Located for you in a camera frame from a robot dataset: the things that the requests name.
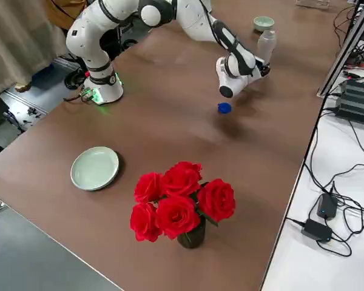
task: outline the plastic bottle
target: plastic bottle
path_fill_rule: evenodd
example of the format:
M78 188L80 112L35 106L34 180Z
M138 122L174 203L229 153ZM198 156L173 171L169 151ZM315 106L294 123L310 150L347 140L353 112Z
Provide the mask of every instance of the plastic bottle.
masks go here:
M271 59L272 51L277 45L277 35L274 30L265 30L257 42L257 56L265 61Z

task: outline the power adapter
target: power adapter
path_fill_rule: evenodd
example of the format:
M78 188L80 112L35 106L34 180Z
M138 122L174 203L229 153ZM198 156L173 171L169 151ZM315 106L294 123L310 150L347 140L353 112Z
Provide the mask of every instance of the power adapter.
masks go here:
M318 202L317 215L323 219L333 219L337 213L338 199L328 193L322 194Z
M309 218L304 222L301 233L315 241L327 243L331 240L333 231L330 227Z

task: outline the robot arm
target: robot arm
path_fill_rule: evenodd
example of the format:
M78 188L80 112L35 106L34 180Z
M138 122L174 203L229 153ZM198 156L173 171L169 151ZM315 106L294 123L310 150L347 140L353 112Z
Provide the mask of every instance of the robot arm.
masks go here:
M239 94L248 84L269 73L269 66L248 51L224 23L212 17L201 0L96 0L74 22L66 42L69 50L82 57L89 69L85 87L96 92L97 98L93 99L96 103L112 102L123 94L98 40L136 11L149 27L176 19L192 39L217 42L226 49L229 55L216 63L220 93L225 97Z

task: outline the blue bottle cap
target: blue bottle cap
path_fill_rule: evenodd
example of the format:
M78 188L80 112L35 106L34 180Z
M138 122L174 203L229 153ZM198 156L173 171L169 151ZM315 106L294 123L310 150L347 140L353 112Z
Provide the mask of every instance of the blue bottle cap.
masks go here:
M232 106L228 103L219 103L218 104L218 112L222 114L227 114L232 111Z

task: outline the curtain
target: curtain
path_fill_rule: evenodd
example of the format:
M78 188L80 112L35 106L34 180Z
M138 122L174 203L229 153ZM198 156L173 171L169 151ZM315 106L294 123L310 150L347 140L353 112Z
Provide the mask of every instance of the curtain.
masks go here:
M65 37L51 24L42 0L0 0L0 92L67 53Z

